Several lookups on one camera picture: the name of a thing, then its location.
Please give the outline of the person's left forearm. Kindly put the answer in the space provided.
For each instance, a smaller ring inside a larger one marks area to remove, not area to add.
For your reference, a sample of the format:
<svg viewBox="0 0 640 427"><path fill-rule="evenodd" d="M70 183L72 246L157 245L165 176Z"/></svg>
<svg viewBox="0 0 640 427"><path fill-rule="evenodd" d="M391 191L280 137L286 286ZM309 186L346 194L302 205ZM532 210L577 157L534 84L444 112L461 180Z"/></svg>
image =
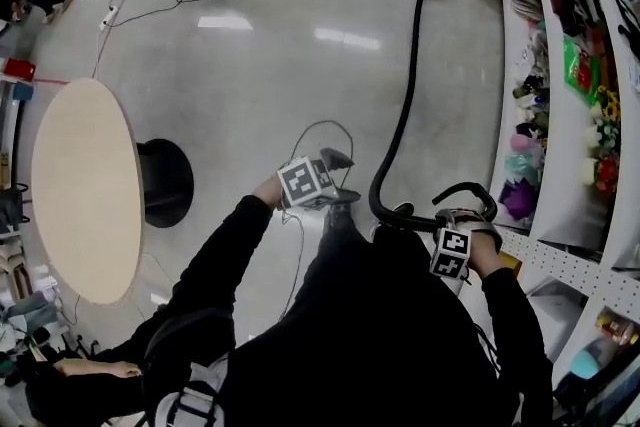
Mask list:
<svg viewBox="0 0 640 427"><path fill-rule="evenodd" d="M244 196L182 272L171 301L232 304L281 196L282 186L276 175Z"/></svg>

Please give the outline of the round wooden table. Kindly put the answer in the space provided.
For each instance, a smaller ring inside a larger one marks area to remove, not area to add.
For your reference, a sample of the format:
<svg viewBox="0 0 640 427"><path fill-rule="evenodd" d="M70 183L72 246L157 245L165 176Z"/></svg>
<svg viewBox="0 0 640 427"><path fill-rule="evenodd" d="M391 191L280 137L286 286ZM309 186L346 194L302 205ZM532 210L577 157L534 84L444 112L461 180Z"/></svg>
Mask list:
<svg viewBox="0 0 640 427"><path fill-rule="evenodd" d="M46 255L80 297L107 305L125 296L144 226L177 225L193 195L185 153L166 139L137 142L101 82L75 80L50 102L32 153L32 205Z"/></svg>

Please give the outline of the white metal shelving unit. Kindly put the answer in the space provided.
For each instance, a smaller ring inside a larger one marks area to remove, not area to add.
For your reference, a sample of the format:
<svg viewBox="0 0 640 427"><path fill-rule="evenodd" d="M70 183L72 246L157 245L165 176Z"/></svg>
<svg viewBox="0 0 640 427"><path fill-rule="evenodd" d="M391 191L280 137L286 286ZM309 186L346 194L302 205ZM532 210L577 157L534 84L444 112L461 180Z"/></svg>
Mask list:
<svg viewBox="0 0 640 427"><path fill-rule="evenodd" d="M504 250L543 332L560 400L591 419L640 420L640 340L624 347L596 326L609 309L640 325L640 0L502 0L502 119L490 192ZM564 81L563 39L600 62L599 86L619 94L621 122L603 119ZM498 197L511 151L541 160L535 212L521 221ZM590 344L604 368L569 373Z"/></svg>

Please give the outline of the green packet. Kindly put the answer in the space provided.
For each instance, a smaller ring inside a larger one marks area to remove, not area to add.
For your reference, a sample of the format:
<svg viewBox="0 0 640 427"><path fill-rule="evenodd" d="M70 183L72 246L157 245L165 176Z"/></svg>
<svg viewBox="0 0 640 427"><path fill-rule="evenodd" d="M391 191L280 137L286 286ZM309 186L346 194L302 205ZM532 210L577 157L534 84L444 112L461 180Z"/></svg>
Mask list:
<svg viewBox="0 0 640 427"><path fill-rule="evenodd" d="M589 106L596 101L599 87L599 59L569 36L563 39L564 81Z"/></svg>

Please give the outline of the person's black top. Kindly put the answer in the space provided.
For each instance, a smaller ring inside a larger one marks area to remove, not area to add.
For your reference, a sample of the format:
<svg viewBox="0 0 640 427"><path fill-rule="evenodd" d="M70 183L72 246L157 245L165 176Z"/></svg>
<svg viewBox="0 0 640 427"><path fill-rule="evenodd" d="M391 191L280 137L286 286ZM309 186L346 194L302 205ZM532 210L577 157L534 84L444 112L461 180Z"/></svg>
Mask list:
<svg viewBox="0 0 640 427"><path fill-rule="evenodd" d="M551 427L552 365L486 355L419 236L323 235L290 310L238 344L233 306L169 301L143 367L153 427Z"/></svg>

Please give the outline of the person's right forearm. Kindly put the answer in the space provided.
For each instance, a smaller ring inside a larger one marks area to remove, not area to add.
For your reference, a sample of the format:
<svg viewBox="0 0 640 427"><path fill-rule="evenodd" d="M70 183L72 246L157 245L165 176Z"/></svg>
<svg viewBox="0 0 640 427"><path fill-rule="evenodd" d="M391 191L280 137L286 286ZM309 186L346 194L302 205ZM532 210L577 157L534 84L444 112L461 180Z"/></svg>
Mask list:
<svg viewBox="0 0 640 427"><path fill-rule="evenodd" d="M476 232L470 266L481 279L501 368L524 371L548 363L538 319L517 281L496 251L494 238Z"/></svg>

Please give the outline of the teal paper bundle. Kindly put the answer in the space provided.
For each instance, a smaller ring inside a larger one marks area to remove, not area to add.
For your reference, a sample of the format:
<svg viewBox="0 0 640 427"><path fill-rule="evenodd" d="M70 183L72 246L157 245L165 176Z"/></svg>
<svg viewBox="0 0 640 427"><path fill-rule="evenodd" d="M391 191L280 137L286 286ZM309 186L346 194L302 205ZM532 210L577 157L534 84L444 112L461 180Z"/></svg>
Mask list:
<svg viewBox="0 0 640 427"><path fill-rule="evenodd" d="M526 180L532 186L540 183L541 160L538 153L511 151L504 161L505 178L513 183Z"/></svg>

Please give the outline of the teal spray bottle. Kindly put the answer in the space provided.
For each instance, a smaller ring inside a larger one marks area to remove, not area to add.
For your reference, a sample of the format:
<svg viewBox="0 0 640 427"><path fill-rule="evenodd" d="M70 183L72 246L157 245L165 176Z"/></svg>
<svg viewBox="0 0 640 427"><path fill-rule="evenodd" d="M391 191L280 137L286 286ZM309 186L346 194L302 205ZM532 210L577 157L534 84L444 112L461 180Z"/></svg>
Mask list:
<svg viewBox="0 0 640 427"><path fill-rule="evenodd" d="M572 358L569 373L582 380L590 380L604 368L603 354L601 345L590 344L584 347Z"/></svg>

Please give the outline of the red box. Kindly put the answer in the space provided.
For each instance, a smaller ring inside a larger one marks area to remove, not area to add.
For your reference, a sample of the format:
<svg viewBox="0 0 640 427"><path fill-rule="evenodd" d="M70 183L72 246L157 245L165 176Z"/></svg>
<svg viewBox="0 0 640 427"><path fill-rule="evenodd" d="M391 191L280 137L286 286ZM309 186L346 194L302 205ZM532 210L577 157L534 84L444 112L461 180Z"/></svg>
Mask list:
<svg viewBox="0 0 640 427"><path fill-rule="evenodd" d="M31 82L36 66L29 61L6 58L0 59L0 76L9 77L12 81Z"/></svg>

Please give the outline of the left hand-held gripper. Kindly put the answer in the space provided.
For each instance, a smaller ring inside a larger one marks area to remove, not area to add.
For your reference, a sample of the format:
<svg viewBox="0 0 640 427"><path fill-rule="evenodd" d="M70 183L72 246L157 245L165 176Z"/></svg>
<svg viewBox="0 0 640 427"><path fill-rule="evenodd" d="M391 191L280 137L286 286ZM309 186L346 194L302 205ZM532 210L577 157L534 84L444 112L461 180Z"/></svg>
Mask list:
<svg viewBox="0 0 640 427"><path fill-rule="evenodd" d="M331 203L355 203L361 194L336 188L328 169L350 169L354 162L334 148L322 148L320 157L299 157L277 171L283 189L284 209L322 209Z"/></svg>

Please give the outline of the person's black shoe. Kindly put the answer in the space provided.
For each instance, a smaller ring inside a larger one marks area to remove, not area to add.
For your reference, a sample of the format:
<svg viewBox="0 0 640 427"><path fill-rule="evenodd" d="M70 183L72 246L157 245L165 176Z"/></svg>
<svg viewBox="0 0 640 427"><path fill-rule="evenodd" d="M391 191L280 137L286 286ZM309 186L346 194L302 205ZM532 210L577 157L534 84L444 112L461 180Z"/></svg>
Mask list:
<svg viewBox="0 0 640 427"><path fill-rule="evenodd" d="M404 214L404 215L412 216L412 215L414 214L414 212L415 212L415 207L414 207L414 205L413 205L411 202L403 202L403 203L400 203L400 204L396 205L396 206L394 207L393 211L394 211L395 213L399 213L399 214ZM377 229L378 229L379 227L381 227L381 226L382 226L382 223L381 223L381 222L377 222L377 223L376 223L376 224L371 228L371 231L370 231L370 237L371 237L371 238L374 238L374 236L375 236L375 232L376 232L376 231L377 231Z"/></svg>
<svg viewBox="0 0 640 427"><path fill-rule="evenodd" d="M327 235L333 229L340 229L353 221L350 203L332 204L324 217L323 234Z"/></svg>

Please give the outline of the bunch of sunflowers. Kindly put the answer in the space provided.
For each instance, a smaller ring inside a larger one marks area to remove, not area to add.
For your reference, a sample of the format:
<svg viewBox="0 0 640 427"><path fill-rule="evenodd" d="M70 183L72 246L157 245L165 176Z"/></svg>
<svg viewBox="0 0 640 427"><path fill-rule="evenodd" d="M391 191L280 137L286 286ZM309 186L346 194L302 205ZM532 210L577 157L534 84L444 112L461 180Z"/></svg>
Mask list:
<svg viewBox="0 0 640 427"><path fill-rule="evenodd" d="M612 91L603 85L599 86L595 106L603 119L615 124L621 122L621 107L617 91Z"/></svg>

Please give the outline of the red and yellow bottle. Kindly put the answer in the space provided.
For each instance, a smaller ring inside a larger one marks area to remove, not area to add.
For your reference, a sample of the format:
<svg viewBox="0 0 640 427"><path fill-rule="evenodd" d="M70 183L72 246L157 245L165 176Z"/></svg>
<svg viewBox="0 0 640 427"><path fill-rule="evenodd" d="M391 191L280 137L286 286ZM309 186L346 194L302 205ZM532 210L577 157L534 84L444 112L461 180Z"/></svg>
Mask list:
<svg viewBox="0 0 640 427"><path fill-rule="evenodd" d="M640 340L640 325L609 309L599 314L596 326L621 347L634 345Z"/></svg>

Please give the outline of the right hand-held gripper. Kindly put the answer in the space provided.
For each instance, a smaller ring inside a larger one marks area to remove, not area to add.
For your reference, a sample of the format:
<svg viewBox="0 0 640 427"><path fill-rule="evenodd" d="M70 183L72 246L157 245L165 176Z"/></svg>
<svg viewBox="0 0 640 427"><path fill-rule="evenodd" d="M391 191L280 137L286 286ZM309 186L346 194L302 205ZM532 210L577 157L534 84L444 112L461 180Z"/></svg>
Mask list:
<svg viewBox="0 0 640 427"><path fill-rule="evenodd" d="M453 227L443 227L436 232L436 246L430 264L432 274L441 278L462 278L471 255L472 236L476 233L491 236L495 249L501 249L502 238L490 220L475 211L470 213L472 222L465 222L467 217L466 209L444 208L437 211L436 218Z"/></svg>

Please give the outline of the purple paper bundle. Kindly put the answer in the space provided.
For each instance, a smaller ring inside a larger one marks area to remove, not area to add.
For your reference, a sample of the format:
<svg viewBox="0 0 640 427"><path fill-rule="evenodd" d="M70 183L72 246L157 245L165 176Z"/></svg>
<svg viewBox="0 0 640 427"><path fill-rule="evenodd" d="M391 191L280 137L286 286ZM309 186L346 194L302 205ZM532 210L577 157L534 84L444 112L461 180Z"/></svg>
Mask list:
<svg viewBox="0 0 640 427"><path fill-rule="evenodd" d="M515 221L529 218L535 212L537 201L538 190L526 178L506 181L498 197L498 202Z"/></svg>

